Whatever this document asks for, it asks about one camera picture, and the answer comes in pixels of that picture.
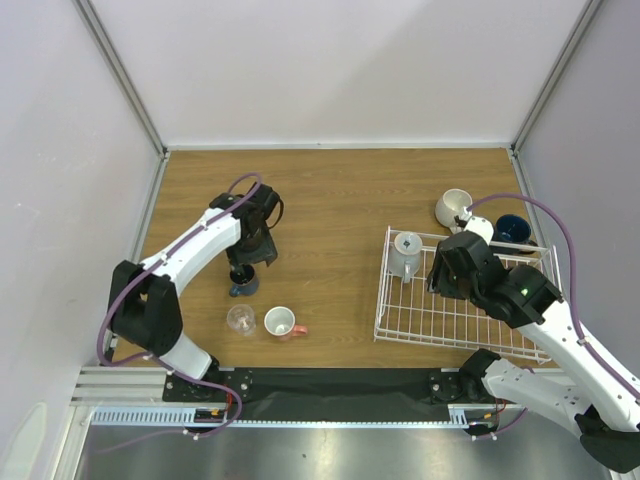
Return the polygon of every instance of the white wire rack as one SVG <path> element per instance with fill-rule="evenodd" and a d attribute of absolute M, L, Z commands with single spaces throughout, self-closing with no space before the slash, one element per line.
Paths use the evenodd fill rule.
<path fill-rule="evenodd" d="M 422 267 L 409 283 L 391 275 L 387 268 L 389 248 L 399 230 L 387 229 L 374 340 L 415 343 L 476 350 L 488 348 L 496 353 L 535 360 L 542 364 L 551 360 L 531 340 L 509 328 L 504 322 L 488 317 L 483 310 L 465 300 L 442 298 L 427 291 L 427 275 L 431 271 L 437 244 L 447 237 L 418 233 L 422 238 Z M 528 264 L 540 269 L 558 288 L 558 258 L 555 247 L 541 248 L 508 243 L 492 245 L 510 248 L 513 255 L 499 255 L 505 266 Z M 522 255 L 518 252 L 532 252 Z"/>

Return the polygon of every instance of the dark blue cup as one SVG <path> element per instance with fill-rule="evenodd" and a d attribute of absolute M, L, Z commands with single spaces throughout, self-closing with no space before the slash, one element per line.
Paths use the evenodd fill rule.
<path fill-rule="evenodd" d="M 503 243 L 514 243 L 519 245 L 533 245 L 537 247 L 538 244 L 531 240 L 531 226 L 522 217 L 518 215 L 508 214 L 501 216 L 495 225 L 493 232 L 493 241 Z M 494 253 L 521 253 L 530 254 L 531 250 L 517 251 L 512 248 L 506 247 L 491 247 Z"/>
<path fill-rule="evenodd" d="M 256 293 L 260 286 L 258 275 L 256 275 L 256 271 L 251 265 L 243 265 L 238 271 L 232 271 L 229 274 L 229 278 L 233 283 L 229 290 L 229 295 L 232 297 L 239 295 L 248 297 Z"/>

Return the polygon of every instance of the white cup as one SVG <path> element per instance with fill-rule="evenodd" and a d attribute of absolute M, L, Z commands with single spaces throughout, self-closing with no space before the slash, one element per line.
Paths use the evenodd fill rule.
<path fill-rule="evenodd" d="M 273 307 L 264 316 L 264 328 L 279 340 L 289 340 L 309 333 L 309 329 L 296 325 L 296 316 L 287 307 Z"/>
<path fill-rule="evenodd" d="M 413 232 L 400 232 L 389 247 L 387 268 L 392 275 L 409 283 L 422 264 L 422 239 Z"/>
<path fill-rule="evenodd" d="M 444 192 L 436 204 L 436 219 L 443 227 L 447 227 L 453 233 L 462 231 L 456 225 L 455 217 L 462 216 L 464 209 L 473 203 L 471 195 L 459 188 L 452 188 Z"/>

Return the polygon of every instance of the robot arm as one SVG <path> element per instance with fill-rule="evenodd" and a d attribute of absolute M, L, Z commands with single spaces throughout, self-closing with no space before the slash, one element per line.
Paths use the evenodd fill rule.
<path fill-rule="evenodd" d="M 183 330 L 178 297 L 213 258 L 226 251 L 232 280 L 243 283 L 251 264 L 271 264 L 277 250 L 267 219 L 282 201 L 267 185 L 233 212 L 212 222 L 242 196 L 224 193 L 214 199 L 202 217 L 174 242 L 139 265 L 124 261 L 113 272 L 109 303 L 133 279 L 153 269 L 124 298 L 111 330 L 158 357 L 163 363 L 195 379 L 217 382 L 218 361 L 199 348 Z"/>
<path fill-rule="evenodd" d="M 488 243 L 490 223 L 471 217 L 464 231 L 438 245 L 429 289 L 468 299 L 487 315 L 517 329 L 571 377 L 566 387 L 520 369 L 487 350 L 476 352 L 462 370 L 479 379 L 494 397 L 505 398 L 563 426 L 605 466 L 626 472 L 640 465 L 640 405 L 578 341 L 569 304 L 537 269 L 506 269 Z M 640 382 L 583 327 L 587 341 L 627 382 Z"/>

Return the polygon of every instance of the wooden tabletop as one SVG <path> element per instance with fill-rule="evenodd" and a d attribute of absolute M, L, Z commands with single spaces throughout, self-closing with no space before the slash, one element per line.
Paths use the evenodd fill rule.
<path fill-rule="evenodd" d="M 232 298 L 227 259 L 220 255 L 180 297 L 186 333 L 223 366 L 457 367 L 469 357 L 465 350 L 373 341 L 382 247 L 389 225 L 447 234 L 434 207 L 449 188 L 467 190 L 474 199 L 518 192 L 505 150 L 176 152 L 145 256 L 193 225 L 214 197 L 249 171 L 260 172 L 286 205 L 272 231 L 278 260 L 257 266 L 255 295 Z M 250 186 L 246 181 L 237 192 Z M 518 201 L 497 200 L 475 213 L 495 221 L 525 210 Z M 252 336 L 240 336 L 226 323 L 228 310 L 239 303 L 255 311 Z M 263 319 L 276 305 L 293 310 L 309 335 L 289 342 L 271 338 Z M 133 351 L 121 341 L 116 358 Z"/>

